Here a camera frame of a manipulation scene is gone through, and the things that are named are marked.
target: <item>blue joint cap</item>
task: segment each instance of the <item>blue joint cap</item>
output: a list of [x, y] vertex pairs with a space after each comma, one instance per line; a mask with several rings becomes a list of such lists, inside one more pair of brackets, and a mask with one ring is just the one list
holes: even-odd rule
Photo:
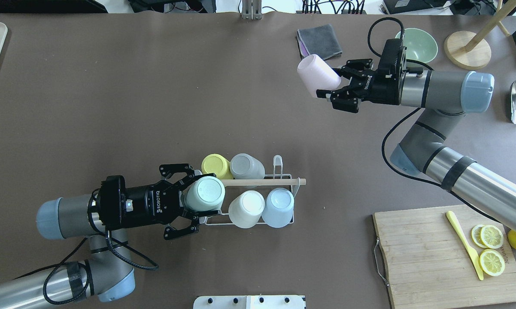
[[483, 113], [489, 107], [495, 78], [488, 73], [470, 71], [464, 77], [460, 91], [460, 104], [466, 113]]
[[397, 144], [397, 147], [395, 147], [392, 152], [390, 162], [411, 176], [417, 176], [420, 174], [420, 171], [417, 170], [416, 166], [411, 162], [411, 160], [409, 160], [409, 157], [405, 154], [399, 144]]
[[111, 289], [98, 294], [97, 297], [102, 303], [107, 303], [108, 301], [114, 301], [127, 296], [134, 291], [134, 288], [136, 288], [136, 281], [134, 280], [134, 269], [132, 269], [126, 277], [111, 287]]
[[60, 220], [58, 219], [60, 200], [61, 197], [42, 204], [36, 213], [36, 228], [46, 239], [64, 239], [60, 231]]

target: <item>dish rack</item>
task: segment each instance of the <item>dish rack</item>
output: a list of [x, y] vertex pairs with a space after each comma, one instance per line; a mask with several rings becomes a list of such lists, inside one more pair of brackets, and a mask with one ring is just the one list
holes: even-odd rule
[[[244, 186], [274, 186], [274, 187], [289, 187], [289, 191], [292, 193], [294, 197], [296, 197], [300, 186], [306, 184], [305, 178], [293, 178], [291, 174], [283, 173], [283, 158], [277, 154], [273, 157], [273, 173], [264, 176], [263, 179], [223, 179], [222, 183], [226, 187], [244, 187]], [[229, 219], [229, 213], [220, 213], [222, 216], [227, 216], [225, 218]], [[209, 222], [209, 218], [211, 217], [203, 217], [200, 219], [200, 223], [208, 226], [220, 226], [220, 225], [235, 225], [233, 222], [227, 223], [211, 223]], [[294, 210], [293, 217], [289, 224], [294, 223]], [[265, 222], [260, 221], [256, 223], [256, 225], [264, 225]]]

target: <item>knife handle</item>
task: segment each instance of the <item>knife handle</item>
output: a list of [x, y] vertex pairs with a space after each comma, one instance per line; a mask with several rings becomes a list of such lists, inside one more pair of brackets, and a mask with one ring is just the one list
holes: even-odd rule
[[449, 222], [452, 225], [452, 228], [455, 229], [456, 234], [460, 238], [460, 241], [462, 241], [462, 244], [464, 244], [464, 247], [467, 248], [468, 246], [470, 246], [470, 244], [468, 243], [468, 239], [466, 239], [466, 237], [464, 236], [464, 231], [462, 230], [460, 222], [458, 222], [455, 213], [453, 213], [452, 211], [447, 211], [446, 215], [447, 219], [449, 219]]

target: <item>green bowl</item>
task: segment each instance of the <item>green bowl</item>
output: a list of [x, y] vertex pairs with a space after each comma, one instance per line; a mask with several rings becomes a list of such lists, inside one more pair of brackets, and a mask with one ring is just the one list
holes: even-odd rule
[[[395, 38], [399, 39], [400, 35], [401, 32], [398, 32]], [[405, 29], [403, 45], [407, 47], [407, 59], [428, 63], [437, 56], [437, 43], [429, 33], [421, 29]]]

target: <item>yellow cup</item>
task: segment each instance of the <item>yellow cup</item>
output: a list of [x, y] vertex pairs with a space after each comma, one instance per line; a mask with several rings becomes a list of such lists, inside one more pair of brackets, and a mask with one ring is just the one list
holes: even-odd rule
[[233, 179], [229, 170], [229, 161], [217, 153], [209, 154], [203, 159], [201, 170], [203, 174], [216, 174], [218, 179]]

